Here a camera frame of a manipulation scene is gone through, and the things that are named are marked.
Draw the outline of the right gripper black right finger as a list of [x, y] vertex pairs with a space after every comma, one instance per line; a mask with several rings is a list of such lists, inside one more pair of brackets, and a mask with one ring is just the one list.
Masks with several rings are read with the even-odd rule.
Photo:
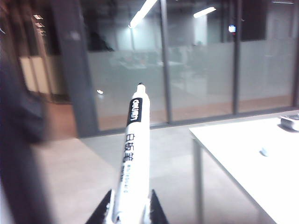
[[159, 202], [154, 189], [151, 190], [149, 200], [149, 223], [150, 224], [169, 224], [168, 219]]

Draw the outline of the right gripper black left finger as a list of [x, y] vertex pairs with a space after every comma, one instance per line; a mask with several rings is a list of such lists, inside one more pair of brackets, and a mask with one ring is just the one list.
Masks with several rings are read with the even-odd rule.
[[104, 224], [114, 202], [114, 191], [110, 189], [93, 211], [85, 224]]

